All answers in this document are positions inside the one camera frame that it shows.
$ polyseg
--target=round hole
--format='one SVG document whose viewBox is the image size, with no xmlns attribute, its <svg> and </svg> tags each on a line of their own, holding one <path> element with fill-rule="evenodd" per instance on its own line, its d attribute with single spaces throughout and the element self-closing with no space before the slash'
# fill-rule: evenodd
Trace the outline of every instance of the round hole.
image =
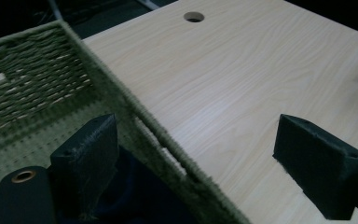
<svg viewBox="0 0 358 224">
<path fill-rule="evenodd" d="M 23 171 L 15 176 L 13 176 L 13 178 L 11 178 L 11 182 L 19 184 L 19 183 L 22 183 L 22 182 L 25 182 L 27 180 L 34 178 L 35 175 L 36 175 L 35 171 Z"/>
<path fill-rule="evenodd" d="M 187 12 L 184 17 L 185 20 L 190 22 L 200 22 L 205 19 L 205 17 L 199 12 Z"/>
</svg>

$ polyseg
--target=wooden table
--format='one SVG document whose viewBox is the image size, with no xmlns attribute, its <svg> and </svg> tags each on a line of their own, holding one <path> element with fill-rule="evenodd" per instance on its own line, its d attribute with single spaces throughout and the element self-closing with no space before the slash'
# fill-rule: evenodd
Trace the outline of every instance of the wooden table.
<svg viewBox="0 0 358 224">
<path fill-rule="evenodd" d="M 358 32 L 281 0 L 180 0 L 85 42 L 253 223 L 332 223 L 272 153 L 281 113 L 358 148 Z"/>
</svg>

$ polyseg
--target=woven basket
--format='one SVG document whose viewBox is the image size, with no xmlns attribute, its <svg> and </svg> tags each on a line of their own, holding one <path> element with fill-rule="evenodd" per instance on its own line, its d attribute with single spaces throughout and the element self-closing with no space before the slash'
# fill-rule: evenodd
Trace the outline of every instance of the woven basket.
<svg viewBox="0 0 358 224">
<path fill-rule="evenodd" d="M 0 72 L 0 180 L 24 166 L 48 167 L 88 120 L 115 113 L 119 143 L 199 223 L 249 223 L 63 21 L 0 38 Z"/>
</svg>

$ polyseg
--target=dark floor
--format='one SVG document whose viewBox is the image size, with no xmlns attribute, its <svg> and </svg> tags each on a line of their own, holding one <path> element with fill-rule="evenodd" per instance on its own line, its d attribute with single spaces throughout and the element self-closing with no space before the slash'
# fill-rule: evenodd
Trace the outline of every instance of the dark floor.
<svg viewBox="0 0 358 224">
<path fill-rule="evenodd" d="M 164 7 L 174 1 L 176 0 L 153 0 L 152 2 L 159 7 Z M 70 23 L 81 38 L 95 35 L 150 11 L 134 0 L 101 0 L 98 5 L 95 4 L 96 2 L 83 6 L 83 9 L 80 10 L 70 8 L 69 11 L 64 10 L 62 12 L 63 16 L 66 17 L 65 20 Z"/>
<path fill-rule="evenodd" d="M 286 0 L 358 31 L 358 0 Z"/>
</svg>

